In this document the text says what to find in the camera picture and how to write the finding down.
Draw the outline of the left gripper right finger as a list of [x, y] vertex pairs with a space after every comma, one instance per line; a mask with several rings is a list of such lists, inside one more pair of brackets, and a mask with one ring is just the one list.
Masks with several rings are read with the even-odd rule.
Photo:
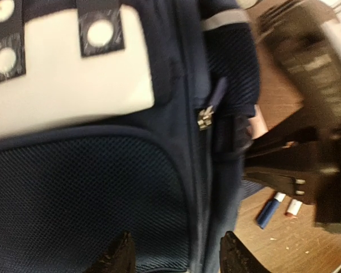
[[270, 273], [232, 231], [221, 239], [220, 272]]

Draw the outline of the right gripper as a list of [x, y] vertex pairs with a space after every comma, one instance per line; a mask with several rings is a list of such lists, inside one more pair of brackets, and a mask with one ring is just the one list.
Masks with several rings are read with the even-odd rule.
[[341, 129], [304, 125], [287, 133], [276, 129], [255, 139], [246, 153], [253, 159], [277, 152], [298, 154], [298, 178], [270, 172], [244, 172], [244, 178], [315, 205], [315, 226], [341, 233]]

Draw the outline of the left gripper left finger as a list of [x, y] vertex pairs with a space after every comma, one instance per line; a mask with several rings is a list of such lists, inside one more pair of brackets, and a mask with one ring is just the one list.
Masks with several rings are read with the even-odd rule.
[[108, 249], [88, 268], [88, 273], [135, 273], [136, 251], [130, 232], [116, 237]]

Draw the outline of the navy blue student backpack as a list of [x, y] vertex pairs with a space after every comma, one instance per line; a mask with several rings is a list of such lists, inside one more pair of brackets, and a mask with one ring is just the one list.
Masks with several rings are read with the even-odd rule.
[[0, 272], [218, 272], [259, 90], [236, 1], [0, 1]]

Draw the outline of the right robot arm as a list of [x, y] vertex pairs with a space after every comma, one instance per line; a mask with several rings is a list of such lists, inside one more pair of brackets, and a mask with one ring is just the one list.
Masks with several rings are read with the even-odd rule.
[[302, 107], [254, 141], [245, 178], [315, 205], [316, 227], [341, 233], [340, 21], [322, 1], [285, 1], [257, 31]]

